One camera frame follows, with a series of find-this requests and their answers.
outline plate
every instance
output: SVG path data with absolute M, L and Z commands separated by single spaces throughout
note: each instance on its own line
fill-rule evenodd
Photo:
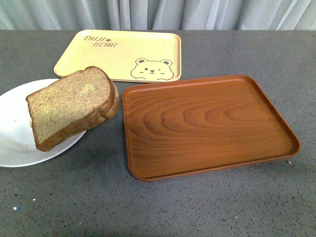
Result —
M 297 136 L 247 76 L 132 86 L 122 97 L 128 167 L 143 181 L 300 151 Z
M 36 149 L 26 96 L 58 79 L 43 79 L 18 86 L 0 96 L 0 166 L 22 167 L 49 160 L 76 143 L 85 133 L 72 136 L 48 152 Z
M 172 33 L 84 30 L 54 67 L 64 77 L 86 67 L 102 69 L 114 81 L 155 83 L 181 76 L 181 38 Z

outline wooden tray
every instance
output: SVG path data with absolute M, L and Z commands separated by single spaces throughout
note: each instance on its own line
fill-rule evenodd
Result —
M 152 181 L 288 158 L 300 141 L 258 84 L 226 76 L 123 93 L 128 166 Z

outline slice of bread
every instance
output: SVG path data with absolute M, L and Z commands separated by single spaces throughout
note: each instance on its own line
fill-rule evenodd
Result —
M 36 148 L 49 151 L 66 138 L 112 118 L 119 104 L 114 83 L 88 67 L 26 97 Z

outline bear face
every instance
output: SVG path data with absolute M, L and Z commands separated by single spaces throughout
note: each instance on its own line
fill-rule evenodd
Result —
M 130 74 L 136 79 L 170 80 L 174 76 L 171 65 L 172 62 L 168 59 L 148 61 L 146 58 L 139 58 L 136 60 L 136 67 Z

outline white plate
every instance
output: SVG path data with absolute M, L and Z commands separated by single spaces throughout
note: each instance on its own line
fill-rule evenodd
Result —
M 85 133 L 72 136 L 48 152 L 35 147 L 26 96 L 58 79 L 43 79 L 18 86 L 0 96 L 0 166 L 22 167 L 51 159 L 76 143 Z

